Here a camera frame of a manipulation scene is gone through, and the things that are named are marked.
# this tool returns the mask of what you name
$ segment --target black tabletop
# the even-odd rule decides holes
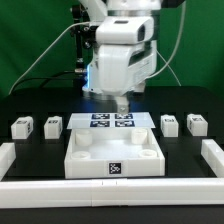
[[[164,178],[215,177],[200,156],[202,139],[224,147],[224,102],[201,87],[148,87],[142,100],[131,101],[131,112],[149,112],[154,135],[166,159]],[[66,130],[72,113],[116,112],[114,102],[84,99],[73,88],[24,89],[0,102],[0,144],[13,142],[11,125],[18,117],[32,116],[34,131],[16,143],[16,161],[2,181],[64,180],[64,157],[70,137]],[[187,115],[201,114],[208,121],[208,136],[193,137]],[[164,138],[160,116],[175,115],[178,138]],[[49,116],[62,116],[59,140],[45,140],[43,126]],[[224,206],[144,206],[0,210],[0,223],[223,223]]]

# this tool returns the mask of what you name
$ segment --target green background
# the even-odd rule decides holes
[[[74,0],[0,0],[0,99],[37,57],[73,23]],[[224,1],[187,0],[183,39],[171,67],[184,86],[204,86],[224,99]],[[181,8],[161,12],[158,49],[168,59],[179,28]],[[50,76],[75,66],[75,43],[69,33],[27,77]],[[38,86],[32,81],[20,88]],[[57,82],[56,85],[71,85]],[[169,70],[148,85],[176,86]]]

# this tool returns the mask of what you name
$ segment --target white cable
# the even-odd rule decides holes
[[[166,64],[167,61],[166,59],[159,53],[159,51],[157,51],[157,54],[160,56],[160,58],[164,61],[164,63]],[[180,83],[180,80],[177,78],[175,72],[173,71],[173,69],[170,67],[170,65],[167,66],[169,68],[169,70],[171,71],[171,73],[173,74],[174,78],[177,80],[177,83],[179,86],[182,86]]]
[[[173,60],[173,58],[175,57],[177,50],[179,48],[180,45],[180,41],[182,38],[182,34],[183,34],[183,29],[184,29],[184,22],[185,22],[185,15],[186,15],[186,2],[183,2],[182,5],[182,13],[181,13],[181,20],[180,20],[180,27],[179,27],[179,32],[178,32],[178,36],[177,36],[177,41],[173,50],[173,53],[170,56],[170,59],[166,62],[166,64],[156,73],[154,73],[153,75],[149,76],[147,79],[151,79],[157,75],[159,75],[166,67],[168,67],[168,65],[170,64],[170,62]]]
[[[84,22],[84,23],[76,23],[76,24],[72,24],[71,26],[69,26],[67,29],[65,29],[61,35],[43,52],[43,54],[40,55],[40,57],[26,70],[26,72],[24,72],[17,80],[16,82],[13,84],[13,86],[11,87],[10,91],[9,91],[9,95],[12,93],[12,90],[14,88],[14,86],[20,82],[21,79],[23,79],[31,70],[32,68],[45,56],[45,54],[64,36],[64,34],[70,30],[71,28],[75,27],[75,26],[79,26],[79,25],[87,25],[89,24],[89,22]]]

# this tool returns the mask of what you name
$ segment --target blue light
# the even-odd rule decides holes
[[[89,71],[89,65],[87,66],[87,82],[86,87],[89,88],[89,81],[90,81],[90,71]]]

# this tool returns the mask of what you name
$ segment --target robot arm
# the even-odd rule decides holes
[[[80,0],[97,26],[85,93],[112,96],[128,113],[126,93],[144,91],[155,72],[160,0]]]

